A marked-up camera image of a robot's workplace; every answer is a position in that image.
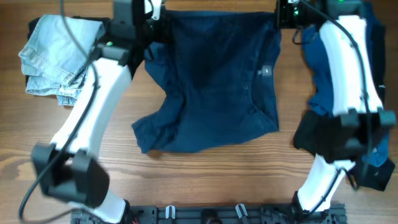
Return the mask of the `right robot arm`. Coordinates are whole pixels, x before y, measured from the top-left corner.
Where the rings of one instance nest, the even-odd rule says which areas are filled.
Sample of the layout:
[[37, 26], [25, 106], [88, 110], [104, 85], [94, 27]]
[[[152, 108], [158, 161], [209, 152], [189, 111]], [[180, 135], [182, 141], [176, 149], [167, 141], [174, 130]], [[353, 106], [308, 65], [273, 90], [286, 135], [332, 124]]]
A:
[[395, 169], [388, 157], [396, 115], [377, 87], [381, 74], [371, 54], [383, 51], [383, 27], [363, 1], [278, 1], [279, 29], [301, 35], [317, 92], [295, 132], [294, 147], [314, 156], [292, 200], [297, 221], [327, 216], [343, 179], [353, 189], [383, 191]]

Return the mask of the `navy blue shorts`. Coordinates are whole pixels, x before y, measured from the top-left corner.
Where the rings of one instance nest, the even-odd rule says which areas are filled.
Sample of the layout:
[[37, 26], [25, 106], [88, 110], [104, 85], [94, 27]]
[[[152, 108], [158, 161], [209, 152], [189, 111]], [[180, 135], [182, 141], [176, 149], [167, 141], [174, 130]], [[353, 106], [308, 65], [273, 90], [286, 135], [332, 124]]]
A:
[[165, 91], [132, 128], [143, 153], [194, 153], [279, 130], [271, 12], [166, 11], [169, 43], [150, 45], [147, 73]]

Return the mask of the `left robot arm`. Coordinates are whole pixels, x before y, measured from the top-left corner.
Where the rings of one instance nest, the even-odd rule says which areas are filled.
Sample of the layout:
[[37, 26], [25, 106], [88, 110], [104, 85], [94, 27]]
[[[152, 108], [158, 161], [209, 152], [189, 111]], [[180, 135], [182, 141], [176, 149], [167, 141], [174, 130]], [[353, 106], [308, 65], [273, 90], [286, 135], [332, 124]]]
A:
[[87, 79], [69, 117], [49, 145], [32, 150], [34, 187], [100, 223], [132, 221], [129, 203], [109, 189], [98, 157], [118, 101], [148, 46], [160, 39], [163, 7], [163, 1], [113, 3], [114, 17], [85, 52]]

